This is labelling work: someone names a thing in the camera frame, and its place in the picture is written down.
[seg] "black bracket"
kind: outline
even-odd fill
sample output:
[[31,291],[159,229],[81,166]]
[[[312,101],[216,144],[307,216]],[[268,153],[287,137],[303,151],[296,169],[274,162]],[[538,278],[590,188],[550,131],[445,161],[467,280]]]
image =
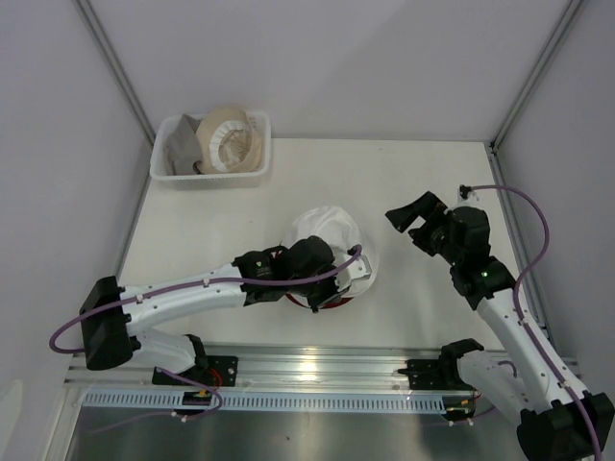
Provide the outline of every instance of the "black bracket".
[[[179,376],[191,379],[209,387],[234,387],[237,380],[239,359],[233,355],[209,355],[207,368],[195,365],[179,373]],[[157,386],[185,386],[185,383],[154,370],[152,384]]]
[[397,372],[408,377],[413,391],[472,391],[473,387],[459,377],[457,360],[484,347],[474,339],[463,339],[444,346],[437,359],[411,359]]

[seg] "metal plate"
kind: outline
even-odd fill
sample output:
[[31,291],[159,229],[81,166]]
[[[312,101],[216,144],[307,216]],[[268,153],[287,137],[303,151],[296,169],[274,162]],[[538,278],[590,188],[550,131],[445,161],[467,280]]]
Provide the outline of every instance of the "metal plate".
[[[444,403],[439,396],[376,396],[358,394],[241,393],[220,391],[224,410],[244,411],[313,411],[337,413],[393,413],[442,414]],[[214,397],[209,405],[182,404],[183,391],[123,391],[91,389],[84,406],[111,408],[168,408],[174,410],[207,409],[217,404]]]

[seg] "metal frame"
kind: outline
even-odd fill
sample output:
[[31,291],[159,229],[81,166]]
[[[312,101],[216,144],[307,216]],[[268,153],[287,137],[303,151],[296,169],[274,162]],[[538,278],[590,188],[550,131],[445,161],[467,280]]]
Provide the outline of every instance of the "metal frame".
[[135,89],[133,88],[128,75],[126,75],[124,66],[111,46],[111,42],[105,33],[105,29],[103,28],[100,19],[98,19],[98,16],[96,15],[96,11],[92,7],[89,0],[73,0],[73,5],[77,9],[79,16],[84,20],[87,31],[90,33],[96,48],[98,48],[98,51],[103,58],[103,61],[107,65],[113,79],[117,83],[126,104],[128,104],[129,109],[141,127],[145,139],[147,139],[150,147],[153,147],[156,132],[154,131],[154,128],[152,128],[152,124],[147,118],[147,114],[145,113],[145,110],[143,110],[143,106],[136,96]]
[[521,112],[531,99],[531,96],[534,94],[534,91],[540,82],[542,82],[542,79],[546,75],[550,64],[553,62],[554,57],[557,55],[557,52],[566,40],[566,37],[575,26],[575,23],[580,17],[580,13],[586,3],[587,0],[570,0],[568,2],[568,5],[559,17],[557,24],[555,24],[547,43],[541,50],[536,63],[529,72],[528,77],[524,81],[521,90],[517,94],[514,103],[508,110],[502,125],[500,125],[500,128],[491,143],[494,153],[498,154],[506,136],[510,133],[515,122],[519,119]]

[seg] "cable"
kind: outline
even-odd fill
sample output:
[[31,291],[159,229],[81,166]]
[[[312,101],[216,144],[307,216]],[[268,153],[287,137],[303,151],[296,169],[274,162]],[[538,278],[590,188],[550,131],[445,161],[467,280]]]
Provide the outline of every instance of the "cable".
[[100,434],[101,432],[107,432],[108,430],[116,429],[118,427],[121,427],[122,425],[128,425],[130,423],[134,423],[136,421],[144,420],[145,418],[151,418],[154,416],[179,417],[182,419],[182,423],[185,423],[186,421],[194,421],[199,418],[203,418],[204,416],[208,416],[212,413],[215,413],[220,408],[222,408],[222,404],[224,403],[224,400],[222,399],[222,396],[218,393],[217,389],[209,387],[200,382],[193,381],[192,379],[188,379],[186,377],[176,375],[174,373],[169,372],[168,370],[164,370],[163,368],[158,368],[158,370],[159,372],[164,373],[165,375],[172,377],[173,379],[177,379],[178,381],[181,381],[190,386],[198,387],[200,389],[208,391],[209,393],[211,393],[213,396],[217,398],[217,404],[213,408],[209,410],[203,410],[201,413],[199,413],[198,415],[194,415],[194,416],[187,416],[187,415],[181,416],[181,415],[178,415],[175,410],[172,410],[170,413],[168,411],[156,411],[154,413],[145,413],[143,415],[137,415],[132,418],[128,418],[126,420],[120,421],[119,423],[113,423],[112,425],[106,425],[104,427],[99,427],[98,429],[89,431],[87,434],[88,435]]
[[[321,280],[328,279],[330,277],[336,276],[337,274],[342,272],[344,269],[346,269],[348,266],[350,266],[353,262],[355,262],[361,256],[362,250],[363,250],[363,248],[360,245],[355,245],[352,248],[352,251],[354,251],[354,254],[352,255],[352,257],[348,261],[340,264],[338,267],[336,267],[335,269],[330,270],[329,272],[326,272],[325,274],[321,274],[319,276],[308,277],[306,279],[259,280],[259,279],[244,279],[244,278],[239,278],[239,277],[219,277],[217,279],[210,279],[209,280],[209,285],[212,285],[212,284],[215,284],[215,283],[247,283],[249,285],[260,285],[260,286],[297,286],[297,285],[307,285],[309,283],[315,283],[317,281],[321,281]],[[171,286],[167,286],[167,287],[164,287],[164,288],[159,288],[157,290],[152,290],[152,291],[149,291],[147,293],[143,293],[142,296],[143,296],[143,299],[149,299],[149,298],[153,298],[153,297],[158,296],[158,295],[162,295],[164,293],[170,293],[170,292],[173,292],[173,291],[184,290],[186,288],[193,288],[195,286],[203,286],[203,280],[199,279],[199,280],[195,280],[195,281],[187,281],[187,282],[184,282],[184,283],[178,283],[176,285],[171,285]],[[124,304],[136,303],[136,301],[137,301],[136,296],[131,296],[130,298],[126,298],[125,300],[119,300],[119,301],[114,301],[113,303],[103,304],[101,306],[93,308],[92,310],[86,312],[85,314],[81,314],[81,315],[75,317],[74,319],[66,322],[64,325],[62,325],[56,331],[54,331],[54,333],[49,338],[49,349],[51,349],[53,352],[56,352],[56,353],[66,353],[66,354],[74,354],[74,353],[85,352],[86,350],[83,349],[83,348],[79,348],[79,349],[65,349],[65,348],[61,348],[61,347],[59,347],[56,344],[56,342],[58,341],[58,338],[65,331],[67,331],[69,328],[71,328],[71,327],[73,327],[73,326],[75,326],[77,324],[80,324],[83,320],[89,319],[90,317],[93,317],[94,315],[100,314],[101,312],[105,312],[107,310],[113,309],[115,307],[119,307],[119,306],[124,305]]]
[[[545,217],[545,214],[542,212],[542,209],[540,209],[540,206],[538,206],[538,204],[528,194],[526,194],[522,190],[517,189],[516,187],[512,187],[509,185],[490,184],[490,185],[476,185],[476,186],[471,186],[470,188],[472,190],[496,189],[496,190],[505,190],[507,192],[512,192],[513,194],[516,194],[522,197],[523,199],[525,199],[531,205],[531,207],[534,208],[534,210],[536,211],[536,214],[538,215],[538,218],[540,218],[540,221],[542,223],[543,230],[545,233],[545,240],[544,240],[542,249],[540,250],[538,255],[532,260],[532,262],[528,265],[528,267],[526,267],[523,271],[521,271],[521,274],[519,275],[519,278],[517,278],[514,289],[512,291],[512,301],[515,304],[515,311],[517,312],[517,315],[519,316],[519,320],[523,321],[526,316],[524,315],[523,308],[521,307],[521,302],[519,299],[519,290],[521,289],[521,283],[523,282],[524,278],[536,266],[536,264],[542,259],[542,257],[547,252],[547,249],[549,248],[549,243],[551,241],[551,232],[549,230],[549,224],[547,223],[547,218]],[[559,368],[551,360],[551,358],[549,357],[545,349],[540,344],[540,341],[538,337],[536,336],[536,334],[533,332],[533,330],[529,327],[528,324],[523,323],[523,322],[522,324],[524,326],[526,333],[529,336],[529,339],[531,340],[535,348],[538,350],[543,360],[547,363],[547,365],[549,366],[549,368],[551,369],[555,377],[557,377],[562,387],[566,389],[566,392],[568,392],[568,395],[571,397],[571,399],[577,406],[578,411],[580,412],[583,420],[585,421],[585,425],[587,426],[587,431],[589,432],[589,437],[592,441],[592,447],[594,449],[594,459],[595,461],[602,461],[603,455],[602,455],[602,451],[600,448],[600,442],[598,441],[598,434],[596,433],[596,428],[592,424],[591,418],[589,417],[587,410],[583,406],[583,403],[580,401],[580,398],[577,396],[577,394],[575,394],[575,391],[573,391],[570,387],[566,385],[566,377],[561,373]]]

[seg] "white wall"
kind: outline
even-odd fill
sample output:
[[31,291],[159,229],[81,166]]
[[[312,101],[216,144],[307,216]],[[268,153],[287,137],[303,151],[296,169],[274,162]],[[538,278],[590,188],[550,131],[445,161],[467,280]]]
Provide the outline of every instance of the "white wall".
[[277,136],[492,138],[567,0],[93,0],[145,111]]
[[0,389],[25,381],[4,459],[34,460],[67,364],[47,339],[113,271],[147,152],[70,1],[0,2],[0,62]]
[[[507,182],[551,223],[553,243],[537,273],[555,342],[579,359],[593,391],[615,400],[615,2],[587,3],[501,160]],[[542,229],[520,209],[537,251]]]

